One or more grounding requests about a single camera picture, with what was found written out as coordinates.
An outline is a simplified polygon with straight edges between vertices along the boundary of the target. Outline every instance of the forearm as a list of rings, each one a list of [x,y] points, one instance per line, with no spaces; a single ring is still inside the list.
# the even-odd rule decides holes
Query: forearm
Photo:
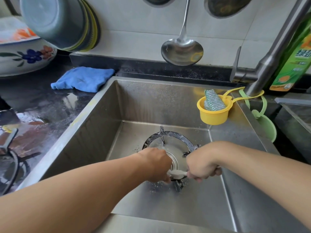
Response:
[[[247,180],[311,229],[311,166],[232,143],[222,143],[218,164]]]
[[[91,232],[145,180],[137,155],[51,177],[0,198],[0,231]]]

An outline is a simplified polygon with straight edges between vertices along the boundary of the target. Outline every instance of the right arm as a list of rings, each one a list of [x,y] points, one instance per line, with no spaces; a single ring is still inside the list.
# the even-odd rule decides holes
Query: right arm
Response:
[[[218,165],[247,180],[311,230],[311,166],[226,141],[209,143],[187,157],[188,176],[221,174]]]

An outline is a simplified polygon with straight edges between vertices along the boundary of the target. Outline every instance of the faucet handle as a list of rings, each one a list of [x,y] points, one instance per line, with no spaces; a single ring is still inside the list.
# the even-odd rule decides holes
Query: faucet handle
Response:
[[[241,46],[239,46],[238,51],[236,53],[235,61],[233,63],[233,68],[232,72],[230,75],[230,81],[231,82],[240,82],[243,77],[246,75],[246,70],[245,69],[238,69],[238,63],[239,63],[239,57],[240,57],[240,52],[241,52]]]

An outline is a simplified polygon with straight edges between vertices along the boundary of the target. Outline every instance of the sink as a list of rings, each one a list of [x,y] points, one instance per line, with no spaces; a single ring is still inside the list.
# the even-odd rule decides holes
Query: sink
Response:
[[[204,89],[223,94],[230,88],[112,77],[19,189],[73,168],[136,153],[148,137],[160,132],[160,126],[184,135],[194,145],[226,140],[278,155],[243,102],[234,104],[224,124],[204,124],[196,107]],[[158,138],[151,146],[160,144]],[[186,169],[183,142],[165,137],[164,148],[176,158],[179,169]],[[309,232],[274,200],[229,170],[201,184],[187,178],[182,182],[182,190],[175,182],[145,182],[125,196],[113,213],[238,232]]]

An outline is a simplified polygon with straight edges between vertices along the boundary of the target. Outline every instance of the yellow sponge holder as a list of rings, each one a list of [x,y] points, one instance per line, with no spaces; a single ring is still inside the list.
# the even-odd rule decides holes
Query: yellow sponge holder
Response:
[[[243,88],[245,87],[228,90],[223,95],[218,95],[220,99],[224,102],[224,104],[226,105],[226,108],[223,110],[209,111],[209,110],[204,109],[204,101],[206,100],[206,97],[202,97],[196,104],[198,109],[200,110],[201,120],[204,123],[209,124],[209,125],[223,124],[225,121],[227,121],[229,110],[232,108],[234,102],[239,101],[239,100],[247,100],[251,98],[256,98],[264,94],[264,91],[262,90],[259,95],[254,96],[254,97],[239,97],[239,98],[232,99],[231,96],[228,96],[228,94],[231,93],[232,91],[240,90]]]

